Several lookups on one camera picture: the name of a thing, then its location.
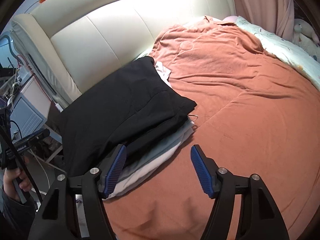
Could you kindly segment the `person left hand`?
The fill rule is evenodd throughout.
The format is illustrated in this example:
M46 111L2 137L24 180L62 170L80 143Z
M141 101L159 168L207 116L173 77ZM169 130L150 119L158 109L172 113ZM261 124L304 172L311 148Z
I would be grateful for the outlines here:
M14 186L14 181L20 178L19 188L24 192L29 192L32 188L31 182L25 172L20 168L14 170L5 169L3 175L3 190L4 193L11 199L20 202L20 197Z

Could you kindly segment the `dark sleeve left forearm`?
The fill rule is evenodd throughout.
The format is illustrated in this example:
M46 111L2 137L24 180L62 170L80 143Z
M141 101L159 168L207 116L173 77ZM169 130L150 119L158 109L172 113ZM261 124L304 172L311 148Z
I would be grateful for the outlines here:
M36 209L29 197L23 204L6 195L2 189L3 211L1 212L1 239L28 239Z

